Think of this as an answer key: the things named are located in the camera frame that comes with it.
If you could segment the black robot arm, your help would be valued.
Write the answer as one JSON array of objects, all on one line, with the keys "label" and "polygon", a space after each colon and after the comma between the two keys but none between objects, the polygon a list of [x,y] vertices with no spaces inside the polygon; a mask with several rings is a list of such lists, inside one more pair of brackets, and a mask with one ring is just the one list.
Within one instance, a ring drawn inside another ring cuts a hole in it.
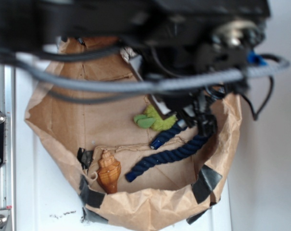
[{"label": "black robot arm", "polygon": [[[0,0],[0,64],[70,90],[147,94],[161,116],[181,127],[214,129],[210,106],[242,94],[244,78],[210,80],[220,71],[252,65],[270,17],[266,0]],[[140,83],[86,83],[56,77],[18,60],[18,52],[58,62],[80,62],[131,48]]]}]

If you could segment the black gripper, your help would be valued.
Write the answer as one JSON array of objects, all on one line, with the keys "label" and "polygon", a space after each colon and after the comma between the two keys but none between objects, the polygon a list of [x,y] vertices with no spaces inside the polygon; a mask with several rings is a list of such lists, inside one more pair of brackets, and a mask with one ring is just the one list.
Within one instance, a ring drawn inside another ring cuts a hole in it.
[{"label": "black gripper", "polygon": [[170,82],[171,90],[148,90],[147,98],[162,119],[172,115],[166,106],[186,106],[177,113],[181,127],[196,126],[192,106],[209,94],[210,85],[187,84],[201,74],[240,68],[265,37],[261,15],[133,14],[119,19],[120,38],[141,57],[136,74],[142,80]]}]

